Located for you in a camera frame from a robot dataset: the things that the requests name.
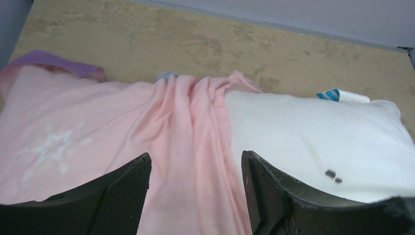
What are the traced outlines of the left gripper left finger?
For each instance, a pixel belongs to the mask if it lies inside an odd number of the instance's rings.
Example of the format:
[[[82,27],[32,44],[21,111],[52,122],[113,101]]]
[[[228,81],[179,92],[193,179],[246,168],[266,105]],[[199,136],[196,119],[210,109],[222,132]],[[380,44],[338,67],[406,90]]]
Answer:
[[[2,235],[135,235],[149,188],[151,158],[37,202],[1,205]]]

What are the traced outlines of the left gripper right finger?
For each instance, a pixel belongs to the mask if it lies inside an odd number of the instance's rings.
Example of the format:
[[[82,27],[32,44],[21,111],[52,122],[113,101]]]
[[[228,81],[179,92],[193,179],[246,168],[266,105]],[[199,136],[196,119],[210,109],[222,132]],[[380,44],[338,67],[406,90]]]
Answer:
[[[242,173],[254,235],[412,235],[415,200],[392,197],[361,203],[315,189],[253,151]]]

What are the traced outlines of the white pillow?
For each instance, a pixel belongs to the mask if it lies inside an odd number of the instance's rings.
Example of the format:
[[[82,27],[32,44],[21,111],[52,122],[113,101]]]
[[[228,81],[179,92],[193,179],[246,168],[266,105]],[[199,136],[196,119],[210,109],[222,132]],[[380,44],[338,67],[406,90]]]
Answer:
[[[415,145],[390,101],[335,102],[228,90],[237,168],[253,151],[311,187],[371,203],[415,194]]]

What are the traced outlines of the pink purple printed pillowcase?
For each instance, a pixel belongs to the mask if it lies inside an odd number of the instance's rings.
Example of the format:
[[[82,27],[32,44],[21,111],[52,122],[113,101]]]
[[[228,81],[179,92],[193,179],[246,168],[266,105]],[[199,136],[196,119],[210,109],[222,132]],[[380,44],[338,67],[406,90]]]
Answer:
[[[0,73],[0,201],[42,201],[148,153],[138,234],[249,235],[229,88],[258,90],[237,71],[107,82],[100,67],[29,52]]]

